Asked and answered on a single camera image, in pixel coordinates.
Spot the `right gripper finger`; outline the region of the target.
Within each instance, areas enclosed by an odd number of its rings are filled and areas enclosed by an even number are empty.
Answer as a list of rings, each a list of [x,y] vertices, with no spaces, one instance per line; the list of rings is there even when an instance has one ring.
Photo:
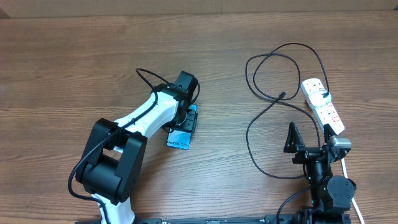
[[[325,124],[323,126],[324,143],[327,143],[333,136],[336,135],[330,124]]]
[[[285,153],[296,153],[304,148],[304,141],[294,122],[290,122],[287,140],[284,146]]]

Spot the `Samsung Galaxy smartphone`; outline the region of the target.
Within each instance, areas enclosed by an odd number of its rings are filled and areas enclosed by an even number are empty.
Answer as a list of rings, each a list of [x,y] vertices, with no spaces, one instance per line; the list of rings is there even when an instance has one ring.
[[[172,128],[172,131],[168,135],[166,145],[177,149],[189,150],[191,137],[191,133],[176,131]]]

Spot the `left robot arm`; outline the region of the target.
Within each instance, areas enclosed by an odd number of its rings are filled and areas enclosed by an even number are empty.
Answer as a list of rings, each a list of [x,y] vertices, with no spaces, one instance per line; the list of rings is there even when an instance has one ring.
[[[137,187],[146,146],[158,130],[166,145],[187,150],[197,125],[200,84],[182,71],[176,81],[151,85],[149,99],[129,115],[94,124],[80,161],[68,178],[70,195],[98,204],[98,223],[134,223],[131,195]]]

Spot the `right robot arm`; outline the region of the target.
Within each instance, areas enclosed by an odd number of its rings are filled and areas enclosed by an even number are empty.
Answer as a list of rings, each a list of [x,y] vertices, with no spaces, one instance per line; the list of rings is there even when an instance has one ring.
[[[284,147],[292,153],[294,164],[302,164],[306,171],[308,187],[290,196],[284,203],[310,192],[312,206],[298,210],[285,223],[350,223],[349,215],[356,184],[349,178],[333,175],[331,163],[340,161],[351,150],[351,141],[339,137],[329,124],[324,125],[325,142],[322,147],[307,147],[295,125],[289,124]]]

